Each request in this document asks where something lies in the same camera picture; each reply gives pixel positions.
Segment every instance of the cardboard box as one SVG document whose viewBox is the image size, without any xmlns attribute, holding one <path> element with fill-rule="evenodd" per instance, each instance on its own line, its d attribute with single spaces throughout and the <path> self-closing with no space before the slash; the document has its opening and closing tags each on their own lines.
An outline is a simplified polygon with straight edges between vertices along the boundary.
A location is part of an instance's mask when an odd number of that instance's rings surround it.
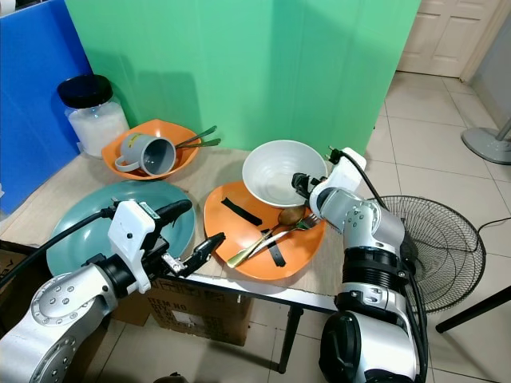
<svg viewBox="0 0 511 383">
<path fill-rule="evenodd" d="M 9 274 L 11 270 L 14 269 L 16 265 L 18 265 L 26 255 L 20 253 L 14 253 L 13 251 L 7 251 L 0 249 L 0 279 Z M 2 294 L 6 289 L 9 288 L 9 285 L 12 281 L 7 283 L 1 290 L 0 294 Z"/>
<path fill-rule="evenodd" d="M 112 318 L 132 325 L 143 326 L 147 322 L 150 312 L 151 306 L 147 297 L 135 291 L 119 302 L 119 306 L 112 312 Z"/>
<path fill-rule="evenodd" d="M 159 278 L 146 295 L 161 327 L 215 341 L 244 345 L 252 299 Z"/>
</svg>

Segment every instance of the door panel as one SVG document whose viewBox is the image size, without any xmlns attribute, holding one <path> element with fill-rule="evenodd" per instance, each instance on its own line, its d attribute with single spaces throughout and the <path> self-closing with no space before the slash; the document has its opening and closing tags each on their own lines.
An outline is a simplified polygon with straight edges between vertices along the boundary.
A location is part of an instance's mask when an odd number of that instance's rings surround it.
<svg viewBox="0 0 511 383">
<path fill-rule="evenodd" d="M 499 1 L 422 0 L 398 70 L 458 77 Z"/>
</svg>

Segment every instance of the wooden table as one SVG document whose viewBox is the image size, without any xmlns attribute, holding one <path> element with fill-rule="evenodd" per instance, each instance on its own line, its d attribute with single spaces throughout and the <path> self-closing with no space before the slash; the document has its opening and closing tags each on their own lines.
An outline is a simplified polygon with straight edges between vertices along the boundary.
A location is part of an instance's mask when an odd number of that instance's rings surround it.
<svg viewBox="0 0 511 383">
<path fill-rule="evenodd" d="M 185 254 L 204 240 L 204 203 L 216 187 L 241 180 L 241 168 L 248 152 L 209 148 L 183 171 L 165 181 L 184 190 L 195 208 L 194 240 Z M 58 220 L 78 201 L 108 184 L 124 179 L 113 174 L 101 160 L 78 156 L 36 190 L 2 225 L 0 240 L 39 247 L 47 241 Z M 342 237 L 327 228 L 323 245 L 315 258 L 298 274 L 275 282 L 256 282 L 212 257 L 187 282 L 209 288 L 234 291 L 290 306 L 279 372 L 284 373 L 303 309 L 333 312 L 333 296 L 342 282 Z"/>
</svg>

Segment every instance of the floor tile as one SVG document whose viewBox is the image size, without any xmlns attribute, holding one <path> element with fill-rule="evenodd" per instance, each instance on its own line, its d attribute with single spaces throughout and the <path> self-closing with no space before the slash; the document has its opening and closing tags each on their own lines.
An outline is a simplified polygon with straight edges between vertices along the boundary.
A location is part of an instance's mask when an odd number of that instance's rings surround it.
<svg viewBox="0 0 511 383">
<path fill-rule="evenodd" d="M 283 320 L 281 319 L 279 323 L 279 330 L 285 330 L 287 325 L 287 312 L 289 311 L 289 306 L 282 305 L 280 308 L 283 311 L 284 316 L 281 317 Z M 300 323 L 296 333 L 309 338 L 321 339 L 323 327 L 325 326 L 325 322 L 329 317 L 329 314 L 319 313 L 317 311 L 311 310 L 303 310 L 303 315 L 300 318 Z"/>
<path fill-rule="evenodd" d="M 476 95 L 451 93 L 451 96 L 468 128 L 497 128 Z"/>
<path fill-rule="evenodd" d="M 126 323 L 124 322 L 116 321 L 115 319 L 110 320 L 109 328 L 103 338 L 103 342 L 97 349 L 94 359 L 90 362 L 89 368 L 85 372 L 81 383 L 96 382 L 125 326 Z"/>
<path fill-rule="evenodd" d="M 508 210 L 511 211 L 511 182 L 495 181 L 495 184 L 497 184 L 505 204 L 508 205 Z"/>
<path fill-rule="evenodd" d="M 465 127 L 389 117 L 398 164 L 491 178 L 485 162 L 461 140 Z"/>
<path fill-rule="evenodd" d="M 153 383 L 177 371 L 190 382 L 267 381 L 275 329 L 252 323 L 244 347 L 155 326 L 126 325 L 98 383 Z"/>
<path fill-rule="evenodd" d="M 395 164 L 380 161 L 367 161 L 366 174 L 379 195 L 401 194 L 398 172 Z M 363 180 L 360 182 L 356 193 L 364 198 L 373 198 L 373 194 Z"/>
<path fill-rule="evenodd" d="M 386 116 L 378 116 L 365 157 L 368 160 L 395 162 L 392 138 L 390 137 L 389 121 Z"/>
<path fill-rule="evenodd" d="M 447 373 L 436 369 L 434 371 L 434 383 L 484 383 L 481 379 L 467 377 L 456 373 Z"/>
<path fill-rule="evenodd" d="M 476 94 L 470 85 L 462 83 L 459 78 L 443 77 L 442 80 L 450 92 Z"/>
<path fill-rule="evenodd" d="M 465 126 L 446 90 L 391 86 L 385 103 L 388 116 Z"/>
<path fill-rule="evenodd" d="M 284 316 L 286 316 L 286 314 L 280 309 L 279 303 L 265 301 L 263 299 L 254 299 L 250 322 L 275 329 L 281 323 Z"/>
<path fill-rule="evenodd" d="M 434 326 L 509 286 L 510 272 L 510 258 L 488 254 L 485 272 L 474 292 L 453 309 L 428 317 L 428 337 L 434 369 L 491 381 L 509 381 L 511 302 L 443 334 L 439 334 Z M 434 377 L 438 383 L 436 370 Z"/>
<path fill-rule="evenodd" d="M 432 90 L 446 90 L 442 78 L 427 74 L 396 72 L 391 86 L 405 86 Z"/>
<path fill-rule="evenodd" d="M 429 169 L 398 166 L 403 195 L 422 196 L 443 203 L 465 216 L 476 228 L 509 216 L 493 180 Z M 511 256 L 511 222 L 486 227 L 481 237 L 492 254 Z"/>
<path fill-rule="evenodd" d="M 382 107 L 380 108 L 380 112 L 378 113 L 379 116 L 386 116 L 386 106 L 385 101 L 383 102 Z"/>
<path fill-rule="evenodd" d="M 489 161 L 485 162 L 494 180 L 511 182 L 511 165 L 499 165 Z"/>
<path fill-rule="evenodd" d="M 277 330 L 277 337 L 273 348 L 273 362 L 278 363 L 280 359 L 280 350 L 282 349 L 284 332 Z M 285 374 L 270 371 L 270 379 L 268 383 L 284 383 L 284 382 L 326 382 L 323 373 L 319 368 L 319 344 L 317 339 L 296 335 L 291 356 L 287 364 Z"/>
</svg>

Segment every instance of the table leg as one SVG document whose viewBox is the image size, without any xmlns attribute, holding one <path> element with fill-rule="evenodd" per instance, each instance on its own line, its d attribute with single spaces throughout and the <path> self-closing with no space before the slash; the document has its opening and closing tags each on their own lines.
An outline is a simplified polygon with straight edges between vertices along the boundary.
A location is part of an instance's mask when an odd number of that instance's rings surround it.
<svg viewBox="0 0 511 383">
<path fill-rule="evenodd" d="M 472 307 L 469 307 L 465 311 L 454 315 L 452 318 L 438 323 L 435 329 L 437 329 L 440 334 L 445 333 L 447 330 L 453 329 L 454 327 L 459 326 L 462 323 L 478 317 L 479 315 L 484 314 L 485 312 L 490 311 L 495 307 L 499 307 L 500 305 L 509 301 L 511 301 L 511 286 L 506 287 L 504 290 L 499 291 L 498 293 L 473 305 Z"/>
<path fill-rule="evenodd" d="M 295 341 L 296 330 L 298 329 L 298 324 L 300 323 L 300 317 L 302 314 L 303 309 L 301 307 L 289 306 L 289 313 L 287 314 L 286 334 L 284 335 L 279 367 L 277 369 L 279 373 L 286 373 L 287 362 L 289 361 L 289 355 L 291 355 L 291 349 L 293 348 L 293 342 Z"/>
</svg>

